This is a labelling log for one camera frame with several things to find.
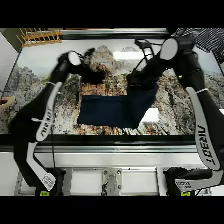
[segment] tabletop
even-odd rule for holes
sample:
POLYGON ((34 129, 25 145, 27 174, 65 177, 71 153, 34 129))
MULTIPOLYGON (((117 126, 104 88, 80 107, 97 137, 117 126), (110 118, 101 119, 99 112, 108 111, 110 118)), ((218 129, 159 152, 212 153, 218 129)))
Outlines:
MULTIPOLYGON (((162 43, 163 40, 148 39, 162 43)), ((192 135, 195 118, 188 94, 180 86, 172 69, 165 71, 158 81, 156 101, 148 109, 137 129, 77 124, 83 95, 126 95, 126 76, 142 58, 134 39, 63 40, 62 43, 23 48, 11 72, 4 96, 15 96, 15 103, 0 116, 0 133, 8 134, 8 124, 24 105, 29 103, 46 85, 57 58, 75 50, 81 54, 95 48, 86 61, 94 70, 103 70, 103 84, 90 85, 70 75, 55 105, 54 134, 68 135, 192 135)), ((153 46, 155 53, 160 46, 153 46)), ((224 107, 224 77, 212 53, 194 49, 204 70, 206 87, 218 108, 224 107)))

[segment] folded cloth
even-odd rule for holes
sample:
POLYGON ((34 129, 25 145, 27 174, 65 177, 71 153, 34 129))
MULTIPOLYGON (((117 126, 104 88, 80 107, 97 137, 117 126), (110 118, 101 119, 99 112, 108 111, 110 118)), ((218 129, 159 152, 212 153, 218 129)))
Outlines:
POLYGON ((138 128, 145 112, 154 103, 157 90, 155 83, 150 90, 128 87, 126 96, 84 95, 77 123, 138 128))

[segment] white circular joint cap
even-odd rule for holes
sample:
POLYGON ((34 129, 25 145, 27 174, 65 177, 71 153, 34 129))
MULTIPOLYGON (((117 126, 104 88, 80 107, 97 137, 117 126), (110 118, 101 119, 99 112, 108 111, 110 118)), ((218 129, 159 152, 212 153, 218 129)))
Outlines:
POLYGON ((68 53, 68 59, 69 59, 70 63, 73 65, 81 64, 79 56, 74 51, 71 51, 68 53))
POLYGON ((174 58, 178 51, 178 43, 174 38, 166 40, 161 48, 160 58, 170 60, 174 58))

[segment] robotic arm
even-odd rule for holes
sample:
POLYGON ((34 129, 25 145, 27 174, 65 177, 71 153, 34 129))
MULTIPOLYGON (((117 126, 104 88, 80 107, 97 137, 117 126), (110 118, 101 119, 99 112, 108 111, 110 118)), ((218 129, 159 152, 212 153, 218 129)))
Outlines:
MULTIPOLYGON (((127 76, 129 85, 148 87, 167 68, 173 68, 181 85, 189 93, 196 118, 195 140, 199 156, 208 169, 181 172, 175 176, 175 186, 191 191, 224 183, 224 116, 211 99, 204 85, 204 75, 193 52, 193 40, 186 37, 167 39, 161 51, 140 72, 127 76)), ((29 186, 48 190, 57 195, 63 173, 60 169, 46 169, 34 156, 38 142, 43 141, 53 123, 56 95, 69 74, 80 74, 83 80, 94 83, 91 75, 102 81, 102 73, 93 72, 71 51, 61 55, 51 78, 42 92, 23 107, 10 123, 14 158, 29 186)))

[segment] dark blue cloth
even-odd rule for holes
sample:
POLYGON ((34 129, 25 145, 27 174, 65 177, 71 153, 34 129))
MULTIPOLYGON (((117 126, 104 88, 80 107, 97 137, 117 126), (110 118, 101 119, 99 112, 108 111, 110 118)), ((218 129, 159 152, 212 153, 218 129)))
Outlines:
POLYGON ((155 83, 151 90, 128 87, 126 96, 84 95, 77 123, 138 128, 145 112, 154 103, 157 90, 155 83))

